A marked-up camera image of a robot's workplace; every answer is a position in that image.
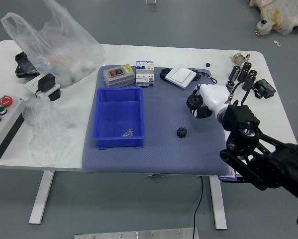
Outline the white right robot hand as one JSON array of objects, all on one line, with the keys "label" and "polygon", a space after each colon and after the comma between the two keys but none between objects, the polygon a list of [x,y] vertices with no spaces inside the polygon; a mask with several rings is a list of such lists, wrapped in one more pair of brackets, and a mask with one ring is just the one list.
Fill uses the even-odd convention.
[{"label": "white right robot hand", "polygon": [[219,122],[227,110],[229,103],[227,100],[230,96],[228,89],[221,85],[198,84],[193,92],[193,106],[189,106],[190,111],[197,119],[202,119],[211,116],[215,113]]}]

